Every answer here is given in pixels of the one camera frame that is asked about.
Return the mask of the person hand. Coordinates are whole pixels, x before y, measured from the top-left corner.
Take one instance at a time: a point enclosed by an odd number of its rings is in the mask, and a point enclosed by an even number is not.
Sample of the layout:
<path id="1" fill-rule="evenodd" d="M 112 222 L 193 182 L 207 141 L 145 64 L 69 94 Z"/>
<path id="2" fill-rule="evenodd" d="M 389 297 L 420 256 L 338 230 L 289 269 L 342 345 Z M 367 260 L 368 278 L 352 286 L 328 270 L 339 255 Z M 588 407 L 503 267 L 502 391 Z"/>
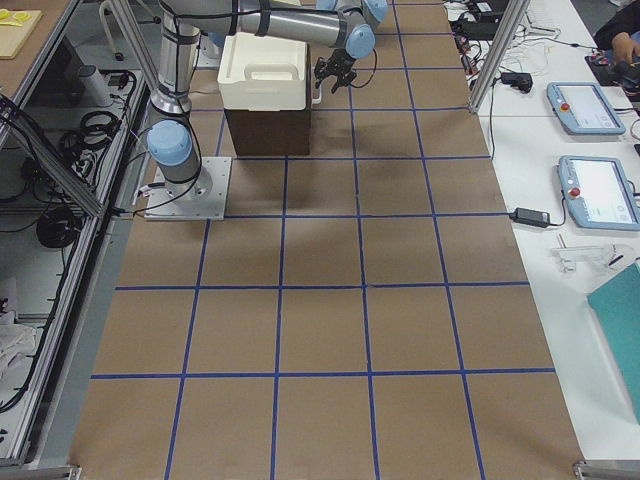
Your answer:
<path id="1" fill-rule="evenodd" d="M 639 43 L 627 32 L 615 35 L 611 45 L 615 63 L 625 62 L 632 64 L 634 59 L 639 56 Z"/>

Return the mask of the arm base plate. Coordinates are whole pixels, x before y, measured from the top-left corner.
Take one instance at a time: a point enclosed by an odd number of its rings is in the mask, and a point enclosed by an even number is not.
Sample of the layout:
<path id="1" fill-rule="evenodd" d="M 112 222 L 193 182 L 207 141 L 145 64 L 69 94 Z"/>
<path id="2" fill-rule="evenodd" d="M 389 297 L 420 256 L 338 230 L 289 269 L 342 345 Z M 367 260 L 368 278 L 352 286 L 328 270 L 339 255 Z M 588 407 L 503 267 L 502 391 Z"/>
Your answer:
<path id="1" fill-rule="evenodd" d="M 144 217 L 158 221 L 223 220 L 231 169 L 231 157 L 204 157 L 197 180 L 174 184 L 166 182 L 157 167 L 154 183 L 160 186 L 149 190 Z"/>

